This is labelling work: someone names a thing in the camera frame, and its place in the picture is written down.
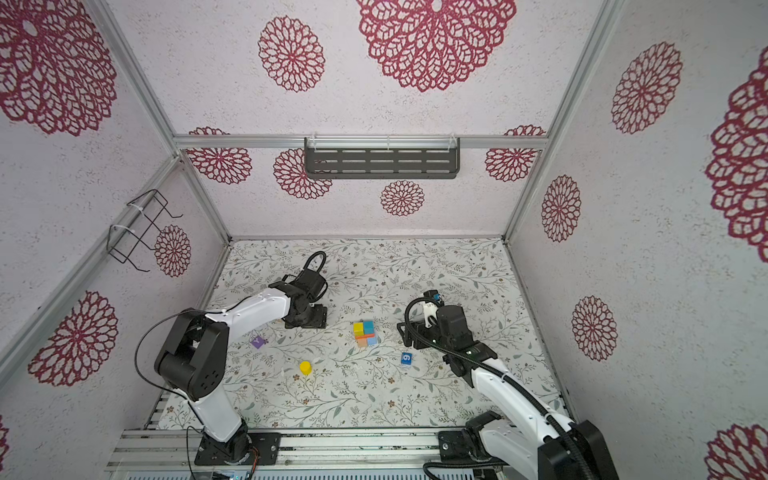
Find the yellow wooden cylinder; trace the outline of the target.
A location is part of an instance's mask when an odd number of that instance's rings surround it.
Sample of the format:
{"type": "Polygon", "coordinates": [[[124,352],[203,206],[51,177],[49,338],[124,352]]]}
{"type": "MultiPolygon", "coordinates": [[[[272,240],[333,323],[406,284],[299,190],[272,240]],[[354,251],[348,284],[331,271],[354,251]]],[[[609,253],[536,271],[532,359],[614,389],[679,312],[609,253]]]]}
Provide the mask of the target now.
{"type": "Polygon", "coordinates": [[[309,361],[303,361],[299,365],[299,369],[301,373],[305,376],[308,376],[312,373],[313,367],[309,361]]]}

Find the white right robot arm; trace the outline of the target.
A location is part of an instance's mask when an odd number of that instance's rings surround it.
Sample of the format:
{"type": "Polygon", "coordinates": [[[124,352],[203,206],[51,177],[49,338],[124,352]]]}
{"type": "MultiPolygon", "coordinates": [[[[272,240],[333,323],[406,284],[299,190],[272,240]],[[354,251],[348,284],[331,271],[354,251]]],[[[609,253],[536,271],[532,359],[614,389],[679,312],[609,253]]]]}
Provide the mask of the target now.
{"type": "Polygon", "coordinates": [[[469,467],[509,467],[525,479],[617,479],[607,442],[589,421],[557,412],[518,382],[498,354],[476,340],[464,309],[439,294],[416,298],[397,324],[405,346],[443,354],[451,372],[500,411],[465,427],[469,467]]]}

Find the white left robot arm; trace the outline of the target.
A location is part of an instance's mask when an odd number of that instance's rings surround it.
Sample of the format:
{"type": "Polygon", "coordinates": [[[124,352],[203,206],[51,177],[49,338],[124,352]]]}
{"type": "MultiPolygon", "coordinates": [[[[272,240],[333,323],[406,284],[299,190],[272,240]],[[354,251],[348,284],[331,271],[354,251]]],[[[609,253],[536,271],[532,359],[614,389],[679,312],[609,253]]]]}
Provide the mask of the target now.
{"type": "Polygon", "coordinates": [[[256,458],[249,427],[223,386],[230,345],[277,320],[289,329],[325,328],[327,308],[319,300],[326,290],[321,273],[305,268],[293,280],[273,282],[232,307],[187,309],[174,318],[154,370],[202,425],[197,464],[239,465],[256,458]]]}

